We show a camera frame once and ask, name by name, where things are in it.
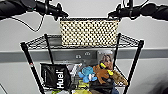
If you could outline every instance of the gray wall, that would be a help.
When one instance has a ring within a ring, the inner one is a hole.
[[[122,0],[53,0],[51,4],[56,5],[58,2],[62,4],[63,10],[70,15],[69,17],[107,17],[107,13],[114,11]],[[143,2],[144,0],[134,0],[134,5]],[[168,5],[167,0],[150,0],[150,2]],[[25,21],[34,29],[37,29],[41,21],[41,16],[36,12],[15,17]],[[45,16],[42,28],[36,33],[12,19],[0,21],[0,28],[0,83],[9,94],[39,94],[37,84],[21,51],[20,42],[33,40],[44,33],[61,34],[59,21],[54,21],[51,16]],[[168,87],[167,30],[166,21],[151,17],[141,16],[134,21],[124,18],[120,22],[118,32],[138,40],[145,40],[128,94],[159,94]],[[119,51],[117,65],[126,76],[134,52],[134,48]],[[40,75],[39,63],[48,61],[48,54],[45,51],[34,51],[32,54]]]

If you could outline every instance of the metal shelf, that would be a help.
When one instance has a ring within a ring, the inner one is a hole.
[[[116,44],[109,45],[109,46],[102,46],[102,45],[100,45],[100,46],[63,46],[61,35],[47,35],[47,34],[44,34],[44,36],[36,38],[36,39],[34,39],[30,42],[27,42],[27,43],[22,42],[21,43],[22,50],[24,51],[24,53],[26,55],[26,58],[28,60],[28,63],[31,66],[33,75],[36,79],[36,82],[39,86],[39,90],[42,94],[45,94],[44,93],[45,90],[44,90],[43,86],[41,85],[41,82],[40,82],[39,77],[37,75],[37,72],[36,72],[36,69],[34,67],[33,61],[32,61],[31,56],[29,54],[29,50],[48,49],[51,62],[52,62],[52,64],[54,64],[51,49],[115,48],[113,66],[115,66],[114,68],[116,70],[118,70],[118,72],[121,75],[123,75],[122,72],[119,70],[119,68],[115,64],[117,53],[118,53],[118,48],[137,47],[137,51],[135,53],[135,57],[133,59],[131,70],[129,72],[129,76],[128,76],[128,79],[127,79],[128,85],[127,86],[123,86],[123,85],[117,85],[116,86],[116,87],[125,87],[123,94],[126,94],[128,88],[130,86],[132,75],[134,73],[134,69],[136,67],[136,64],[137,64],[141,49],[143,48],[143,45],[144,45],[143,40],[139,41],[139,40],[136,40],[134,38],[122,35],[121,33],[119,33],[118,36],[117,36]]]
[[[50,44],[50,49],[85,49],[85,48],[115,48],[117,44],[108,45],[108,46],[63,46],[62,45],[62,36],[61,35],[47,35],[48,41]],[[118,44],[118,48],[125,47],[137,47],[139,41],[133,39],[131,37],[122,35],[120,36],[120,43]],[[33,49],[48,49],[45,36],[41,36],[36,38],[30,42],[26,43],[30,50]]]

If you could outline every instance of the black wire shelf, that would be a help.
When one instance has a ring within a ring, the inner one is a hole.
[[[61,35],[47,35],[50,44],[50,49],[86,49],[86,48],[115,48],[117,44],[113,45],[99,45],[99,46],[63,46]],[[128,37],[126,35],[120,36],[120,43],[118,48],[138,47],[139,40]],[[33,49],[48,49],[45,36],[41,36],[26,43],[29,50]]]

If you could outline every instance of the bag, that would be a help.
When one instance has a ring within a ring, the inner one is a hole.
[[[70,88],[71,76],[65,64],[41,63],[41,77],[44,87],[67,90]]]

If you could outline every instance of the wicker basket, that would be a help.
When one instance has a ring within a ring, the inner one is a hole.
[[[109,18],[61,18],[63,46],[97,46],[116,43],[119,21]]]

